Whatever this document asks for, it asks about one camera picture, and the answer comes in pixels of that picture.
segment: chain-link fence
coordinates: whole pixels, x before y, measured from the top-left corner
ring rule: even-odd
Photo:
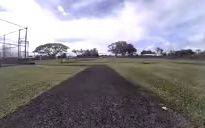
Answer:
[[[22,27],[2,19],[0,19],[0,22],[16,26],[15,31],[5,34],[1,33],[0,35],[0,58],[2,62],[17,62],[20,59],[26,59],[28,57],[29,46],[29,42],[27,41],[27,27]],[[0,32],[4,32],[3,29],[6,29],[6,27],[1,28]]]

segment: green grass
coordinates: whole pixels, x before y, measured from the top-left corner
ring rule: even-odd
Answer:
[[[194,60],[71,59],[64,64],[47,60],[35,66],[0,68],[0,118],[87,66],[97,64],[112,67],[181,113],[195,127],[205,128],[205,61]]]
[[[47,65],[0,68],[0,118],[85,68]]]
[[[174,60],[128,59],[132,63],[111,63],[118,73],[159,96],[195,127],[205,127],[205,66]]]

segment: blue sky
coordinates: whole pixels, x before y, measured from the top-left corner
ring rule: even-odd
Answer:
[[[138,51],[205,49],[205,0],[0,0],[0,18],[29,27],[30,51],[61,42],[106,53],[118,40]]]

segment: white cloud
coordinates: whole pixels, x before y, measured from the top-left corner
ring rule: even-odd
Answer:
[[[57,4],[57,10],[61,12],[61,15],[64,17],[68,15],[59,0],[51,2]],[[92,2],[94,1],[82,1],[73,7],[89,6]],[[205,7],[201,8],[199,3],[199,0],[194,2],[193,0],[153,0],[150,3],[126,0],[124,8],[115,12],[116,16],[59,20],[51,10],[42,8],[34,0],[10,0],[10,2],[0,0],[0,6],[8,10],[0,12],[0,18],[29,27],[30,51],[40,44],[54,42],[58,38],[79,38],[82,41],[65,43],[71,49],[96,47],[100,52],[107,52],[107,45],[118,40],[127,40],[138,45],[137,41],[142,39],[156,40],[161,43],[151,42],[143,48],[136,46],[139,49],[153,48],[159,45],[166,49],[176,49],[181,48],[183,44],[179,43],[180,40],[179,42],[171,40],[174,38],[170,37],[171,33],[185,33],[185,38],[191,42],[202,40],[205,37]],[[174,25],[183,24],[198,16],[203,17],[199,23],[191,27],[186,25],[182,30],[176,30],[180,27],[172,28]],[[14,26],[1,24],[0,28],[2,34],[16,29]],[[186,33],[188,29],[195,29],[197,32]],[[198,47],[203,47],[201,43],[195,44]]]

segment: asphalt path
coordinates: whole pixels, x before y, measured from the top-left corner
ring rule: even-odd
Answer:
[[[0,120],[2,128],[185,128],[107,66],[91,66]]]

